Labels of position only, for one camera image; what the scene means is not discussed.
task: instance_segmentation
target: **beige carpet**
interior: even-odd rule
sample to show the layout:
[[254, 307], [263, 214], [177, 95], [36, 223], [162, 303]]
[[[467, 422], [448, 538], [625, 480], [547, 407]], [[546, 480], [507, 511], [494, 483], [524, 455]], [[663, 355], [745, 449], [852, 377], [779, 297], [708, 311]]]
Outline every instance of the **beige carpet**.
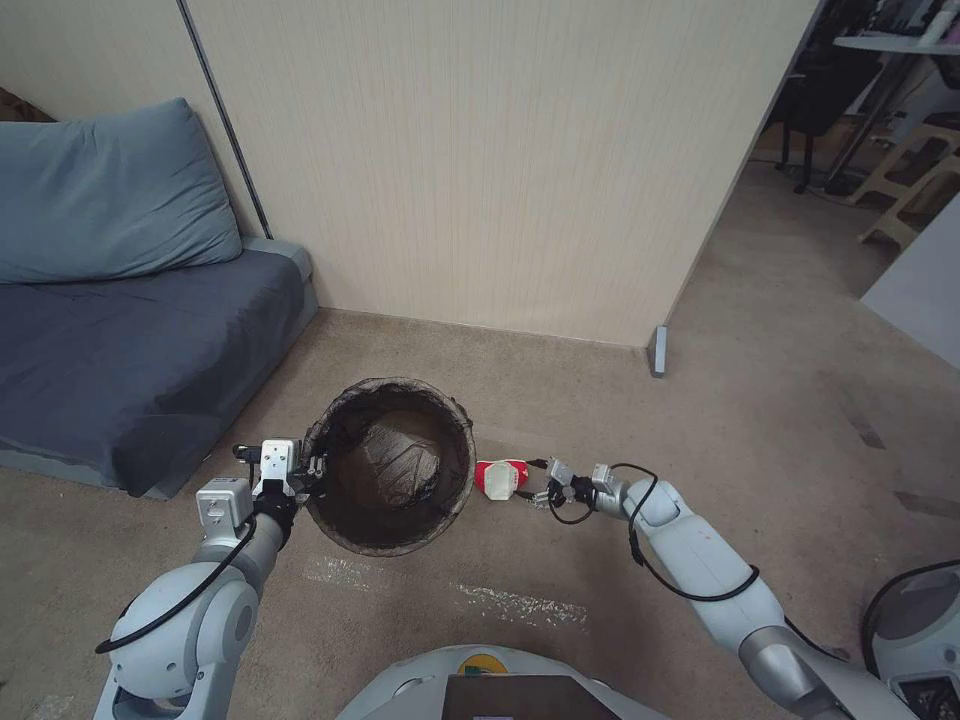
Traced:
[[[855, 241], [870, 216], [791, 186], [748, 166], [672, 318], [667, 380], [626, 348], [323, 312], [173, 501], [0, 470], [0, 717], [89, 717], [107, 671], [94, 645], [189, 560], [193, 491], [242, 474], [230, 446], [300, 436], [342, 388], [383, 375], [456, 396], [481, 458], [655, 468], [795, 622], [858, 660], [867, 594], [960, 545], [956, 505], [931, 500], [960, 501], [960, 377], [857, 301], [889, 260]], [[786, 717], [632, 563], [624, 524], [563, 527], [477, 493], [397, 559], [351, 556], [301, 515], [230, 717], [332, 717], [386, 665], [469, 642], [558, 658], [677, 718]]]

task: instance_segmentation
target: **white wall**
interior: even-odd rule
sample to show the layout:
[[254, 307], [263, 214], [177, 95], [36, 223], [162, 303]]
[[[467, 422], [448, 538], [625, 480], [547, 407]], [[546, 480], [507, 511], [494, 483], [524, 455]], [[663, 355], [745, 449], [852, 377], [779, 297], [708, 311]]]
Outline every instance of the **white wall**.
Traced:
[[960, 369], [960, 195], [910, 243], [863, 302]]
[[184, 97], [220, 163], [241, 230], [262, 230], [176, 0], [0, 3], [0, 87], [58, 120]]
[[190, 0], [321, 303], [643, 345], [816, 0]]

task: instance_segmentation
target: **sofa cushion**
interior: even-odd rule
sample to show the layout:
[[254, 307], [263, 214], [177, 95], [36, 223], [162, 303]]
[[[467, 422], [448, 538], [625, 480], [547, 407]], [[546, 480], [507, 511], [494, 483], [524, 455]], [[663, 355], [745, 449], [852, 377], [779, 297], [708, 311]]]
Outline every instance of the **sofa cushion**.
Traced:
[[124, 280], [0, 286], [0, 463], [55, 459], [135, 497], [179, 487], [283, 357], [303, 306], [296, 264], [252, 250]]
[[0, 283], [133, 277], [240, 254], [183, 98], [96, 120], [0, 123], [0, 159]]

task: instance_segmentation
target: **white table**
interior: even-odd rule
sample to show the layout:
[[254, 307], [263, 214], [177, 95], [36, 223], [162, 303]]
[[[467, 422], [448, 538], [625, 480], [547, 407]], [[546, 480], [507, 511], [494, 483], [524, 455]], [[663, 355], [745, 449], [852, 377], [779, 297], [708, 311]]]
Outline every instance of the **white table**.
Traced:
[[960, 44], [938, 42], [933, 45], [918, 45], [915, 37], [903, 35], [852, 35], [834, 38], [837, 47], [853, 50], [892, 52], [902, 55], [960, 55]]
[[919, 45], [919, 38], [903, 35], [855, 35], [835, 38], [833, 44], [837, 47], [863, 50], [865, 52], [885, 52], [894, 55], [874, 84], [878, 97], [873, 108], [860, 120], [856, 131], [837, 154], [836, 160], [827, 173], [827, 180], [823, 189], [828, 193], [840, 194], [837, 179], [843, 174], [847, 164], [857, 150], [867, 139], [877, 119], [886, 111], [890, 102], [896, 97], [903, 83], [924, 56], [960, 55], [960, 45], [938, 42], [932, 45]]

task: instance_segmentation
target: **trash can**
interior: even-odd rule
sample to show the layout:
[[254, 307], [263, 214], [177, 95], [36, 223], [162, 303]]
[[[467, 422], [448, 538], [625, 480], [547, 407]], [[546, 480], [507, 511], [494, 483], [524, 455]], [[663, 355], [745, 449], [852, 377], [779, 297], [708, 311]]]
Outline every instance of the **trash can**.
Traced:
[[337, 544], [362, 555], [412, 552], [456, 519], [473, 484], [472, 423], [452, 397], [410, 378], [352, 385], [307, 431], [326, 494], [307, 508]]

